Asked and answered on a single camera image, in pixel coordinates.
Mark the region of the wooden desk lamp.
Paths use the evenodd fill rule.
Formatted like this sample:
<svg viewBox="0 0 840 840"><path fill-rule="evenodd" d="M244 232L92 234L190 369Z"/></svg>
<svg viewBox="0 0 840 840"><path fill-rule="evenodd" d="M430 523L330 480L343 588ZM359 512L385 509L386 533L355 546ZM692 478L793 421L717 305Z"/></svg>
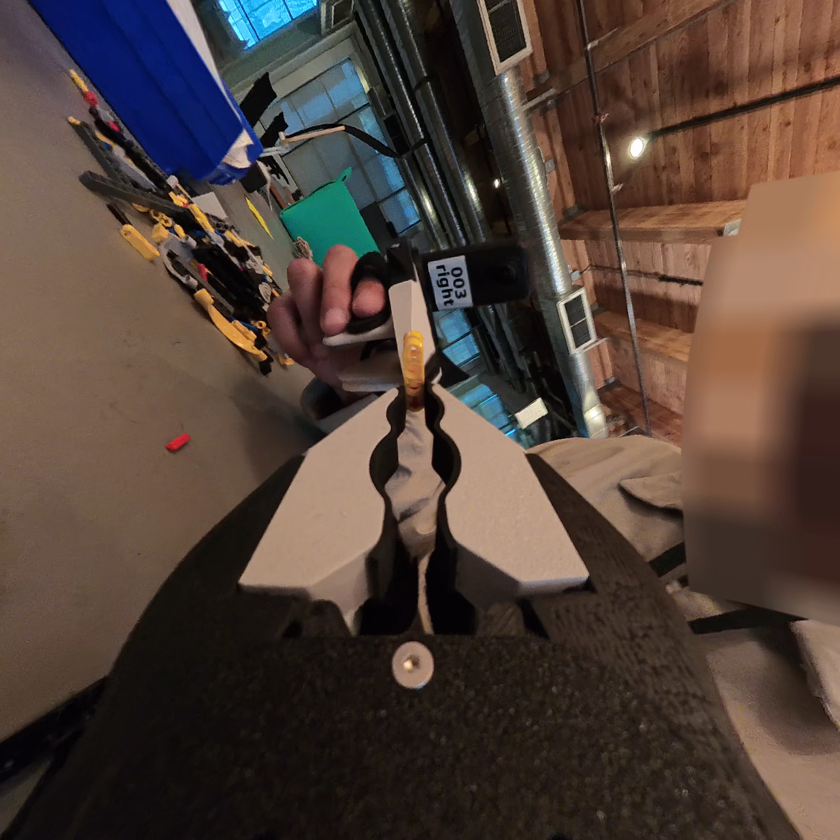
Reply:
<svg viewBox="0 0 840 840"><path fill-rule="evenodd" d="M336 133L347 133L350 137L372 148L378 154L390 159L401 157L400 152L394 151L388 144L379 141L373 135L348 123L326 123L296 133L280 133L277 143L288 146L308 140L315 140Z"/></svg>

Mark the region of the pile of toy bricks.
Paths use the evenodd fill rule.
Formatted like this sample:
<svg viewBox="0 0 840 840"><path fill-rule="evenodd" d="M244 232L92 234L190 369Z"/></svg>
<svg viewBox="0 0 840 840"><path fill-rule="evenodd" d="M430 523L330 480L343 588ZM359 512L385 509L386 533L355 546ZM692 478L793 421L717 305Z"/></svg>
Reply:
<svg viewBox="0 0 840 840"><path fill-rule="evenodd" d="M280 287L260 248L227 220L214 192L197 194L192 182L165 175L83 77L74 69L68 73L89 114L69 117L68 123L101 169L79 180L106 200L122 238L145 259L159 261L227 341L255 360L261 374L292 365L266 322Z"/></svg>

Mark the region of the green board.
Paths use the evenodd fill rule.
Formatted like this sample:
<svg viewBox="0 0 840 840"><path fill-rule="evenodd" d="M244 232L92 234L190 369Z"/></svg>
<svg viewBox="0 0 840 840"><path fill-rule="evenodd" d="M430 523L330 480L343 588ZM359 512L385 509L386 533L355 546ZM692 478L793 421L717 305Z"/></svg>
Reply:
<svg viewBox="0 0 840 840"><path fill-rule="evenodd" d="M346 185L351 174L351 168L347 168L338 178L280 211L289 237L304 240L318 266L336 245L350 248L357 257L381 251Z"/></svg>

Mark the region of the person's right forearm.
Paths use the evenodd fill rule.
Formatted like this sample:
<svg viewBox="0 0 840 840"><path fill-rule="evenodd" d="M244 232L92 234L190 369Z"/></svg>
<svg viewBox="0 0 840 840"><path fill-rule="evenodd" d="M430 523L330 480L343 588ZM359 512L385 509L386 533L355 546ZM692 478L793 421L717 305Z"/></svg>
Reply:
<svg viewBox="0 0 840 840"><path fill-rule="evenodd" d="M346 394L313 379L301 394L301 409L324 433L330 433L370 404L379 394ZM444 482L433 468L434 439L423 413L407 413L397 440L398 465L385 483L403 544L413 560L431 554L437 530L438 500Z"/></svg>

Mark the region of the blue plastic bin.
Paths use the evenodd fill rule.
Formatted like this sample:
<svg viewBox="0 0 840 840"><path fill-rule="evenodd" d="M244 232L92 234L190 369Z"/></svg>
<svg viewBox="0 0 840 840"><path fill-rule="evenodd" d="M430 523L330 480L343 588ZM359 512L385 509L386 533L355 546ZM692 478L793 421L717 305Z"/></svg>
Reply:
<svg viewBox="0 0 840 840"><path fill-rule="evenodd" d="M256 163L221 163L241 123L166 1L32 5L164 173L225 186Z"/></svg>

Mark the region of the white air vent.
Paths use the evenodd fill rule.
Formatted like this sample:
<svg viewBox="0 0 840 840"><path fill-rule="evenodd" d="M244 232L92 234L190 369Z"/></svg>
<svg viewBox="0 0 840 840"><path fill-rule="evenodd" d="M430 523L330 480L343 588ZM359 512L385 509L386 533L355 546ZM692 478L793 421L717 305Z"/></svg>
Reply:
<svg viewBox="0 0 840 840"><path fill-rule="evenodd" d="M478 1L479 15L497 76L532 55L523 1Z"/></svg>
<svg viewBox="0 0 840 840"><path fill-rule="evenodd" d="M597 342L592 309L584 288L574 290L556 306L570 353L588 351Z"/></svg>

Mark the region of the yellow toy beam red pins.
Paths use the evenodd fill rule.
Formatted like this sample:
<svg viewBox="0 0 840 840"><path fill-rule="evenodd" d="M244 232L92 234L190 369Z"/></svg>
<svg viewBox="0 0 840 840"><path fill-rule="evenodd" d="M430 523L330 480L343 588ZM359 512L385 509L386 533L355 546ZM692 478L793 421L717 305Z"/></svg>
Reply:
<svg viewBox="0 0 840 840"><path fill-rule="evenodd" d="M404 334L401 363L406 410L422 412L425 402L425 353L421 332L412 330Z"/></svg>

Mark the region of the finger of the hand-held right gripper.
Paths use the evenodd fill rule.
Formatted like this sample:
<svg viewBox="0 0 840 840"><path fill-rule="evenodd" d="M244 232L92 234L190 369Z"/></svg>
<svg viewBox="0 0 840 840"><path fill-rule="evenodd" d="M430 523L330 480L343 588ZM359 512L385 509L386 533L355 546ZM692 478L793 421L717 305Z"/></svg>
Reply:
<svg viewBox="0 0 840 840"><path fill-rule="evenodd" d="M399 358L367 358L339 373L342 388L351 393L384 393L403 385Z"/></svg>
<svg viewBox="0 0 840 840"><path fill-rule="evenodd" d="M434 357L434 333L421 284L418 280L403 280L388 290L396 348L402 355L404 337L411 331L423 336L423 367Z"/></svg>

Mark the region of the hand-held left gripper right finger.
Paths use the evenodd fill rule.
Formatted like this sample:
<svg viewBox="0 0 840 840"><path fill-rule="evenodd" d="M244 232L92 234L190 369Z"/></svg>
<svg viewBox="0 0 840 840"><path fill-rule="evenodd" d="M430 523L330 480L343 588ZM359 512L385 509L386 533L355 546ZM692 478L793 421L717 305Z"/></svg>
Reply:
<svg viewBox="0 0 840 840"><path fill-rule="evenodd" d="M427 567L433 617L579 589L589 572L526 451L440 385L427 389L444 487Z"/></svg>

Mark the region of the blue-lit window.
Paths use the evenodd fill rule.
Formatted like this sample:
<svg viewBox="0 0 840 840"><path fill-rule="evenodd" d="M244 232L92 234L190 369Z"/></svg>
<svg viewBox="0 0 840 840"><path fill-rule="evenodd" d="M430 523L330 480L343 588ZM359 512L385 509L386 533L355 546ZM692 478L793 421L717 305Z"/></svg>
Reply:
<svg viewBox="0 0 840 840"><path fill-rule="evenodd" d="M216 1L235 36L256 45L320 5L319 1Z"/></svg>

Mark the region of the person's right hand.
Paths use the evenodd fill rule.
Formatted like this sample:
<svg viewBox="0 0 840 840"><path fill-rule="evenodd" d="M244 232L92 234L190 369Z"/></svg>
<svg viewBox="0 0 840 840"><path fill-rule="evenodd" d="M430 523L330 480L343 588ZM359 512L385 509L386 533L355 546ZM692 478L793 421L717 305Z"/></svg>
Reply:
<svg viewBox="0 0 840 840"><path fill-rule="evenodd" d="M329 347L325 338L342 333L352 318L379 314L388 300L385 289L371 277L351 289L357 255L345 245L335 245L322 265L294 259L287 268L288 292L273 300L267 322L284 353L330 386L343 403L362 394L346 392L340 374L361 359L360 344Z"/></svg>

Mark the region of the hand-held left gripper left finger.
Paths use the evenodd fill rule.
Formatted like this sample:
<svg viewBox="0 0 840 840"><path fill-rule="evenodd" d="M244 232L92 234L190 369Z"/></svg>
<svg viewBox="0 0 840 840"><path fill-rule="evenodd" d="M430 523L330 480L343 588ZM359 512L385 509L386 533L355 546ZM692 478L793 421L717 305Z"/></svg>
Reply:
<svg viewBox="0 0 840 840"><path fill-rule="evenodd" d="M385 502L371 478L375 447L392 431L391 389L304 455L239 586L335 604L348 624L371 596L366 561Z"/></svg>

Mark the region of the silver ventilation duct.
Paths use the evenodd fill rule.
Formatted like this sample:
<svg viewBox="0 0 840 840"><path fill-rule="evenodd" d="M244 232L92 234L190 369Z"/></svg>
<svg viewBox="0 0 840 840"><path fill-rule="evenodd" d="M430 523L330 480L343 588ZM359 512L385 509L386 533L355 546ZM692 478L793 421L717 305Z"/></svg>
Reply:
<svg viewBox="0 0 840 840"><path fill-rule="evenodd" d="M450 7L518 236L529 252L534 295L575 424L585 437L606 438L606 415L592 364L585 353L569 349L560 317L559 305L572 293L571 275L541 151L526 111L520 69L513 67L500 75L494 71L477 1L452 1Z"/></svg>

